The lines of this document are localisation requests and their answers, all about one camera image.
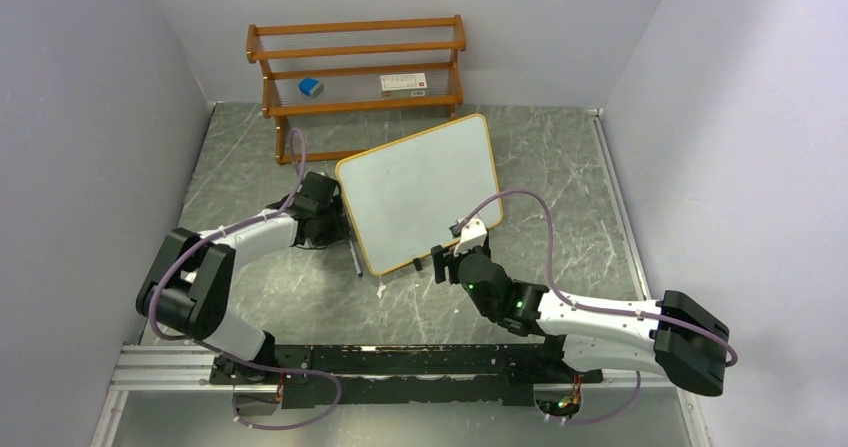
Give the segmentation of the white marker pen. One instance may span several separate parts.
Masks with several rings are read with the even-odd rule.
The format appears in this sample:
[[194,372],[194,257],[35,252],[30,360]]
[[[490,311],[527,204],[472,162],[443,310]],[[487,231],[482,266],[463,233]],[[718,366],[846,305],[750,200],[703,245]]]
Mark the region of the white marker pen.
[[353,262],[353,266],[354,266],[356,275],[357,275],[358,278],[362,278],[364,276],[364,271],[363,271],[363,268],[361,266],[355,244],[352,240],[349,240],[348,245],[349,245],[349,251],[350,251],[350,254],[351,254],[351,257],[352,257],[352,262]]

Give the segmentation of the whiteboard with yellow frame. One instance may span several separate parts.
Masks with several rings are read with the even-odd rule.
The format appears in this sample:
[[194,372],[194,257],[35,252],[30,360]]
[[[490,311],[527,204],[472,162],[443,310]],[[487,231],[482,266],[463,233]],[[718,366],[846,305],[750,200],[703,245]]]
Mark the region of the whiteboard with yellow frame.
[[504,216],[486,118],[471,114],[339,161],[335,175],[367,270],[382,276],[451,245],[469,213]]

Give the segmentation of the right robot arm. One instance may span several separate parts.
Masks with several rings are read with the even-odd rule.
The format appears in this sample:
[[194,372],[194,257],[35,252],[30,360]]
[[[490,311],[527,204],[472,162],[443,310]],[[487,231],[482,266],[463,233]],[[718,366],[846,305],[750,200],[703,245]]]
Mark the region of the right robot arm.
[[626,370],[663,375],[701,396],[724,391],[729,329],[683,292],[647,301],[558,296],[545,285],[511,278],[484,247],[455,254],[437,245],[430,256],[435,281],[461,285],[490,322],[518,336],[561,342],[539,356],[550,380],[574,371]]

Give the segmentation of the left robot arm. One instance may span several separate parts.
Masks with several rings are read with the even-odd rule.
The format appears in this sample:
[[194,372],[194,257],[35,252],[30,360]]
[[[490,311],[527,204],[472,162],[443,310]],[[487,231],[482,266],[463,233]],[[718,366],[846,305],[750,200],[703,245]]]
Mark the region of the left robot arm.
[[339,182],[308,172],[287,197],[239,223],[201,232],[171,231],[135,309],[159,326],[237,357],[242,375],[264,382],[277,367],[275,339],[229,310],[235,274],[278,250],[323,249],[349,237]]

